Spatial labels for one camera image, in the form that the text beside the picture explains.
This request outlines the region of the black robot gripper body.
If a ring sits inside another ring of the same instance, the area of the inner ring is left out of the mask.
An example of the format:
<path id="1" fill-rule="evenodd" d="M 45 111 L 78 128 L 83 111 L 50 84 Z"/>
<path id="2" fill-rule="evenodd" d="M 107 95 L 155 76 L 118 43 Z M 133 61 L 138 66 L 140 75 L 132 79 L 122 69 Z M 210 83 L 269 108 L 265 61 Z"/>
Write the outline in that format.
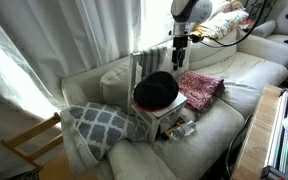
<path id="1" fill-rule="evenodd" d="M 183 66 L 187 44 L 188 44 L 187 36 L 175 36 L 173 38 L 174 49 L 172 51 L 172 63 L 174 70 L 177 70 L 179 67 Z"/>

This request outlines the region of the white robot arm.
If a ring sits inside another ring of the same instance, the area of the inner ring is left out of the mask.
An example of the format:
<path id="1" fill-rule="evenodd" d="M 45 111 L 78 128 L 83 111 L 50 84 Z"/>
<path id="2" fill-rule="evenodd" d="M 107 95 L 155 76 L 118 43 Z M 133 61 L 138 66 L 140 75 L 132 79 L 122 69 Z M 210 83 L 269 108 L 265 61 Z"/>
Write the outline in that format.
<path id="1" fill-rule="evenodd" d="M 189 25 L 205 22 L 211 13 L 212 2 L 210 0 L 173 0 L 171 14 L 174 19 L 172 30 L 174 70 L 183 65 L 189 38 Z"/>

